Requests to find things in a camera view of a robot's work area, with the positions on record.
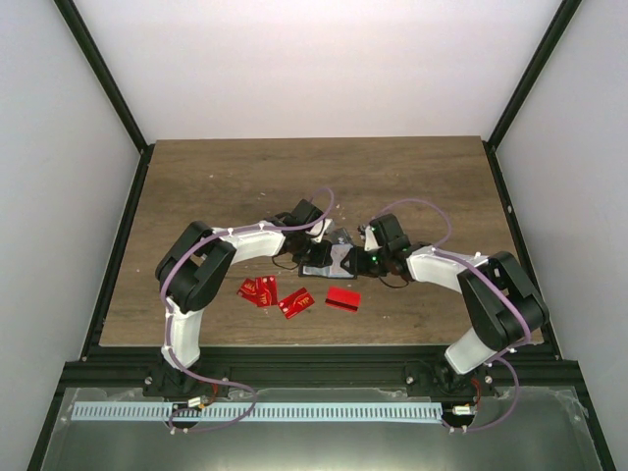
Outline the white card red print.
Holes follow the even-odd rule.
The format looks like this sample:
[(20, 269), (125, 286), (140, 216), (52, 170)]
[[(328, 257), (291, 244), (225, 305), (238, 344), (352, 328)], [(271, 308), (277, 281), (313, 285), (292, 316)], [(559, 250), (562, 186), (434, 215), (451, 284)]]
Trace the white card red print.
[(330, 255), (332, 265), (330, 275), (332, 278), (351, 279), (352, 275), (342, 266), (342, 261), (349, 255), (352, 246), (350, 244), (333, 244)]

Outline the red magnetic stripe card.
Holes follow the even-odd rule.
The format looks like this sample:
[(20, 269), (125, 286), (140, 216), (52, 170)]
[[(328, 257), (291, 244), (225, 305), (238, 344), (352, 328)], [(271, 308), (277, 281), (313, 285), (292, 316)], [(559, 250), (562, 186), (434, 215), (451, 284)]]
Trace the red magnetic stripe card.
[(339, 287), (330, 287), (325, 299), (326, 305), (349, 312), (357, 312), (360, 303), (359, 292)]

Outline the black leather card holder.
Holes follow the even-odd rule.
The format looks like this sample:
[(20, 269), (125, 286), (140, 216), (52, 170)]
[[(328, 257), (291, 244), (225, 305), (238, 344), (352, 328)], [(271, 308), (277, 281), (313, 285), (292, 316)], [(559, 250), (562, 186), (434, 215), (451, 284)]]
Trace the black leather card holder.
[(300, 266), (298, 270), (298, 276), (302, 278), (325, 278), (330, 280), (354, 280), (356, 278), (351, 279), (340, 279), (340, 278), (332, 278), (330, 275), (330, 266), (324, 268), (314, 268), (309, 266)]

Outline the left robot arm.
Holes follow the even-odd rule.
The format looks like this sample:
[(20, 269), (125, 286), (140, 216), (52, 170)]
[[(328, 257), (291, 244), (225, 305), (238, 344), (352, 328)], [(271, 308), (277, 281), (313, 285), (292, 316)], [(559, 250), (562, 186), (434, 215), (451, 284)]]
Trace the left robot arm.
[(288, 213), (255, 224), (226, 229), (195, 221), (188, 225), (159, 262), (155, 278), (165, 307), (162, 359), (152, 370), (147, 395), (188, 396), (202, 389), (240, 388), (228, 380), (200, 377), (200, 327), (204, 310), (216, 297), (232, 265), (257, 257), (291, 252), (293, 242), (322, 236), (335, 198), (322, 211), (301, 200)]

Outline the red VIP card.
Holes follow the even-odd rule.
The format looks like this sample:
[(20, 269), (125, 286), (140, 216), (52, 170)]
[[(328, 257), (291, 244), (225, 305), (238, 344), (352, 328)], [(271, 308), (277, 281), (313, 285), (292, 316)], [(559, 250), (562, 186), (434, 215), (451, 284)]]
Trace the red VIP card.
[(278, 306), (286, 319), (310, 308), (315, 303), (312, 294), (306, 288), (300, 288), (278, 302)]

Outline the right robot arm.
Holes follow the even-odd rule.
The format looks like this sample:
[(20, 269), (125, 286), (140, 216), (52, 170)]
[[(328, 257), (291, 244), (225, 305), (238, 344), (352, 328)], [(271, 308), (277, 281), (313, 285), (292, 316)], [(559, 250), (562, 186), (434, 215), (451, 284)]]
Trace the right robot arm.
[(394, 275), (462, 296), (470, 328), (445, 350), (445, 364), (436, 371), (443, 393), (462, 393), (474, 370), (528, 344), (532, 333), (549, 321), (539, 290), (507, 251), (491, 256), (458, 254), (435, 244), (411, 243), (392, 214), (372, 220), (363, 229), (363, 241), (333, 257), (350, 276)]

